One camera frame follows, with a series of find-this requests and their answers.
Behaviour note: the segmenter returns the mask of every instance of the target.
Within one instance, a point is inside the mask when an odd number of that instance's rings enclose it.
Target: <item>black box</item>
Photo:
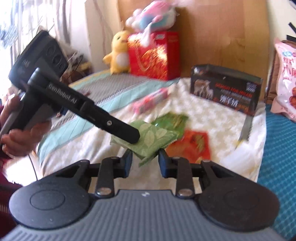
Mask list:
[[[191,69],[190,93],[254,116],[263,79],[211,64]]]

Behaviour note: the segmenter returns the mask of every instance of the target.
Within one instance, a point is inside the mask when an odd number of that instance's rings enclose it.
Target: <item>red snack package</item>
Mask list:
[[[296,49],[279,40],[276,40],[275,48],[281,58],[281,68],[271,112],[282,113],[296,122]]]
[[[190,163],[211,160],[209,138],[206,132],[185,130],[184,136],[170,144],[165,151],[171,157],[184,157]]]

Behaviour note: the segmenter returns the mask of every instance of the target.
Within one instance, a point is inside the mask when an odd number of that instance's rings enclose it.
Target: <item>metal screw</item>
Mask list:
[[[193,194],[193,191],[191,191],[190,189],[188,188],[184,188],[184,189],[181,189],[178,194],[181,196],[181,197],[190,197],[192,194]]]
[[[110,188],[100,188],[97,190],[97,194],[99,194],[101,196],[109,195],[111,192],[112,192],[112,190]]]

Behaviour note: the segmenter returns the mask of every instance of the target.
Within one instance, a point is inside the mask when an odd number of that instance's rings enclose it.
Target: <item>blue blanket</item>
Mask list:
[[[258,183],[280,200],[273,228],[286,239],[296,235],[296,123],[266,107],[267,136]]]

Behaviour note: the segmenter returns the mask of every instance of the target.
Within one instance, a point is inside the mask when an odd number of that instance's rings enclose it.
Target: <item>stuffed animal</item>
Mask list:
[[[112,40],[112,52],[103,58],[105,64],[110,64],[110,73],[119,74],[130,72],[128,56],[128,31],[120,31],[114,35]]]
[[[171,28],[176,21],[174,5],[167,1],[153,1],[146,8],[136,9],[133,16],[126,20],[126,26],[136,32],[143,32],[140,43],[144,47],[150,44],[150,34]]]

